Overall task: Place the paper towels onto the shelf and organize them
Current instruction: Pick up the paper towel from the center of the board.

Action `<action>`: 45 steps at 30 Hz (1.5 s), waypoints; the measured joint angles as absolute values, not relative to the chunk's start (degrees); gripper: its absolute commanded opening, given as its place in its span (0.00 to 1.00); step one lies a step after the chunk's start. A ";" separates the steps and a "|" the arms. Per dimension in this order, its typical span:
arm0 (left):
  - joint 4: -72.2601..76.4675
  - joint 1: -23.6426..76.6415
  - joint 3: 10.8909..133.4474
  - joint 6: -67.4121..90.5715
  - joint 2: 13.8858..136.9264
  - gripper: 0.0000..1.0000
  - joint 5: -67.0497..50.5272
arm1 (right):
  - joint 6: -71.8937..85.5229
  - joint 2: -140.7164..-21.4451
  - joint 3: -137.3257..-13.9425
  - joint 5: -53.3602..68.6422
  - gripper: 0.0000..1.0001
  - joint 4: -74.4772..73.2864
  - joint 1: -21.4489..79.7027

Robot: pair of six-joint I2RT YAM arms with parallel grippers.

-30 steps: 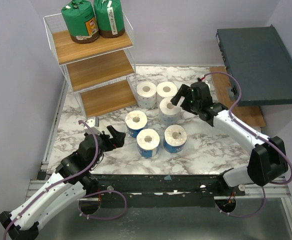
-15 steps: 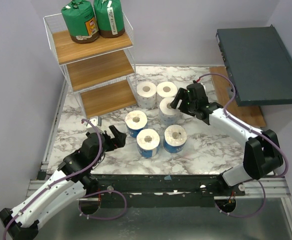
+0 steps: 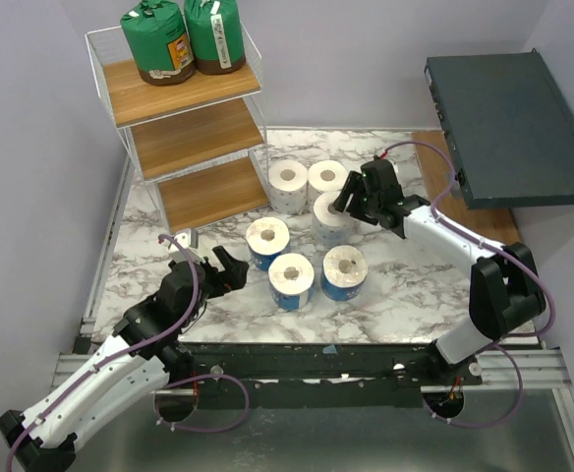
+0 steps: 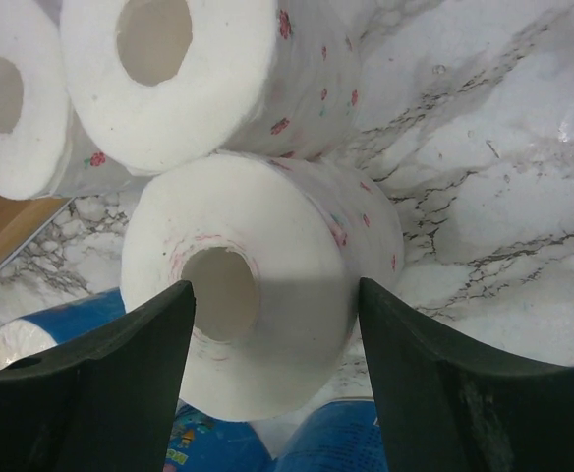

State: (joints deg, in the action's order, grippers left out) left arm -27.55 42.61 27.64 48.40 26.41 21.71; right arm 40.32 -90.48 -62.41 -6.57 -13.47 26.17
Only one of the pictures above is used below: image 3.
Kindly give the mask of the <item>green roll orange label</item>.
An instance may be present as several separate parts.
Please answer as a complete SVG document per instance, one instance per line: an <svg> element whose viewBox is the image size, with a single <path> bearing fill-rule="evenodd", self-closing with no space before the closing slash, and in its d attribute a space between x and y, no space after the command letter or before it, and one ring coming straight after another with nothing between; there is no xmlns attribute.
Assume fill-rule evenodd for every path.
<svg viewBox="0 0 574 472"><path fill-rule="evenodd" d="M141 1L122 16L120 26L144 82L177 85L195 73L195 58L177 3Z"/></svg>

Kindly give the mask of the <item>green roll white label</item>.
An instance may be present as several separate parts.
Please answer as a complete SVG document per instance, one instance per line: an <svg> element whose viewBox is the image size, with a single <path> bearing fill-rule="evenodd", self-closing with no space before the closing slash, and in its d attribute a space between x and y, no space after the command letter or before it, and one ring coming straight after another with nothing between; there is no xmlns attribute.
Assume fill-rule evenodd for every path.
<svg viewBox="0 0 574 472"><path fill-rule="evenodd" d="M188 0L184 15L199 72L224 75L243 67L246 56L235 0Z"/></svg>

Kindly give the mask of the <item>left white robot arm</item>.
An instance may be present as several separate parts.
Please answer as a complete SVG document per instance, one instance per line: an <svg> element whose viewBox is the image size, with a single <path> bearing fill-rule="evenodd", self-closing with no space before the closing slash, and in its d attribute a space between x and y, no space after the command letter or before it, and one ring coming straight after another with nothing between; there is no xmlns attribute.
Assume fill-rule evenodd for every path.
<svg viewBox="0 0 574 472"><path fill-rule="evenodd" d="M86 362L32 407L0 417L7 470L19 463L26 471L65 471L95 433L148 393L211 378L179 336L207 300L243 289L249 270L221 246L212 252L218 266L181 248L159 288L125 312Z"/></svg>

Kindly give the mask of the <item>white patterned roll blue dots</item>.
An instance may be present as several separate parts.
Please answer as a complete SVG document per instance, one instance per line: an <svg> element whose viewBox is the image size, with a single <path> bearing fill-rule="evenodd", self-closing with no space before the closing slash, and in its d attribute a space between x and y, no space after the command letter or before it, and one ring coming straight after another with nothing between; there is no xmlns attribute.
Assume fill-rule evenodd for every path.
<svg viewBox="0 0 574 472"><path fill-rule="evenodd" d="M325 192L313 205L312 230L316 241L327 247L345 245L356 232L356 222L349 215L334 209L340 192Z"/></svg>

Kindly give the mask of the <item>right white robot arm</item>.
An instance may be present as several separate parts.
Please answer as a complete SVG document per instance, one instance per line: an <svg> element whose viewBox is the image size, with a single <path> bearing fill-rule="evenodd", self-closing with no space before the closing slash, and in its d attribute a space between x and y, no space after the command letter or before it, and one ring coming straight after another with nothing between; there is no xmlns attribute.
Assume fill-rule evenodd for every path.
<svg viewBox="0 0 574 472"><path fill-rule="evenodd" d="M545 294L527 246L486 240L437 212L428 200L405 196L385 159L351 171L333 207L436 252L468 277L467 317L426 349L425 373L434 384L449 384L460 374L460 365L545 311Z"/></svg>

